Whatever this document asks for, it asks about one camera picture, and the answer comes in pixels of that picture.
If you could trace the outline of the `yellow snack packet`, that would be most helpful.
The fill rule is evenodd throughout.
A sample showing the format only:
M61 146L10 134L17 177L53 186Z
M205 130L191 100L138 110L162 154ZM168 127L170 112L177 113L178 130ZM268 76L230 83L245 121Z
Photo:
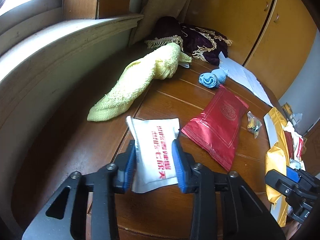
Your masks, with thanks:
M266 194L268 201L272 204L276 204L281 196L281 193L273 187L276 185L279 176L286 176L288 165L289 154L286 148L274 145L265 154Z

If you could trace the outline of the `white pouch with red text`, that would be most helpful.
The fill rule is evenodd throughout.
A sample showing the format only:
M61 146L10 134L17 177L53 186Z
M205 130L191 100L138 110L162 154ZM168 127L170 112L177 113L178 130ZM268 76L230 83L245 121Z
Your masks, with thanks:
M179 119L139 120L127 116L126 123L136 148L132 191L147 193L177 184L172 142L180 131Z

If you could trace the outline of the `white packet with red label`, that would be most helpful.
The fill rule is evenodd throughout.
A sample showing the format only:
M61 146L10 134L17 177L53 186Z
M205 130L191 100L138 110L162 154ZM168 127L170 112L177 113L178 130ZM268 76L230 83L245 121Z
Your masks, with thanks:
M291 137L293 140L293 159L296 161L301 161L303 152L303 137L295 131L291 133Z

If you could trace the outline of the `gold lined storage box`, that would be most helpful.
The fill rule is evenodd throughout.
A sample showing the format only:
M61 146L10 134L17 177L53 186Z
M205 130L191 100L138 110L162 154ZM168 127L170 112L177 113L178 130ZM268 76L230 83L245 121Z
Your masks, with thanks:
M283 115L275 107L273 107L265 116L264 123L267 130L267 135L270 143L270 148L274 145L278 147L286 148L287 143L284 131L292 133L295 128L292 126L291 122L286 121ZM305 170L304 162L296 161L295 159L289 158L289 167ZM280 227L286 225L286 219L288 215L289 205L285 201L285 197L281 194L280 198L276 204L271 203L271 215L277 221Z

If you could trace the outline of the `red foil packet in box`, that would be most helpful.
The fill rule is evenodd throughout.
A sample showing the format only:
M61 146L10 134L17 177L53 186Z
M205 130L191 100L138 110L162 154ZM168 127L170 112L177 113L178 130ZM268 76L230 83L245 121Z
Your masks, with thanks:
M285 138L286 138L286 143L287 143L287 149L289 152L289 158L294 159L294 143L293 143L293 138L290 132L284 131Z

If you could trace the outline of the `red foil packet on table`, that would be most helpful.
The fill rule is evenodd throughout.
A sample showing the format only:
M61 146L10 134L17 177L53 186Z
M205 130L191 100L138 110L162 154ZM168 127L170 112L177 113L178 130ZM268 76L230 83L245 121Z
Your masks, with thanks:
M206 108L181 132L229 172L238 147L242 117L247 110L247 103L219 85Z

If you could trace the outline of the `small clear bag green items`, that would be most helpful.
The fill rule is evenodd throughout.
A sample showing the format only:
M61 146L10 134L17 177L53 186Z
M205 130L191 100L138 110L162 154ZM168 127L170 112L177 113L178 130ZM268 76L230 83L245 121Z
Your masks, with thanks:
M247 118L248 118L247 130L251 132L254 135L254 138L256 139L259 135L259 131L262 126L262 123L255 115L252 114L251 111L248 111Z

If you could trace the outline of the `large yellow knit towel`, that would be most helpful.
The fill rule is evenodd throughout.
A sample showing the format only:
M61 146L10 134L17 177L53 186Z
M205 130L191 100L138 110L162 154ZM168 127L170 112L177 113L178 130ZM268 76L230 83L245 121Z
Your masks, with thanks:
M181 62L190 63L191 57L176 43L164 45L131 62L114 87L89 110L87 121L107 121L126 112L153 79L173 77Z

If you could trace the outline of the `rolled blue cloth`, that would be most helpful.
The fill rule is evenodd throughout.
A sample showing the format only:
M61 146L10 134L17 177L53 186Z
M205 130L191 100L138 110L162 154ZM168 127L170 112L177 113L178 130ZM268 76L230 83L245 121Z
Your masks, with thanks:
M214 69L211 72L202 73L199 76L199 83L207 88L218 88L225 83L226 77L227 73L223 69Z

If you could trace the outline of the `white paper sheets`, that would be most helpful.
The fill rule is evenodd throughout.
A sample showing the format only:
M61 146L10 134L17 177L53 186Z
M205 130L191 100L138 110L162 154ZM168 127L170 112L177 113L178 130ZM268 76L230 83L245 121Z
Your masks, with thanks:
M261 101L273 107L261 83L252 72L230 58L225 58L222 52L219 53L219 59L219 68L221 68L229 78L246 87Z

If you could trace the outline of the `purple velvet gold-fringed cloth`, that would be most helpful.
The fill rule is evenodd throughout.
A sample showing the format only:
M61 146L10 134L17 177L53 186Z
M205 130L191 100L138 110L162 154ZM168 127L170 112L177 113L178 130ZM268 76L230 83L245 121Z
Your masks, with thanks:
M156 49L171 42L178 44L181 51L215 66L219 65L219 54L227 57L228 47L233 44L218 31L180 23L174 17L165 16L156 22L145 43L148 48Z

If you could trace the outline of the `yellow wooden cabinet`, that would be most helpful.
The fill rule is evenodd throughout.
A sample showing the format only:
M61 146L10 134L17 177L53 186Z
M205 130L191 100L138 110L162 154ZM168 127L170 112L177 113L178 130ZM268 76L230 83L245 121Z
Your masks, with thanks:
M184 20L226 35L228 56L276 98L298 76L318 28L309 0L190 0Z

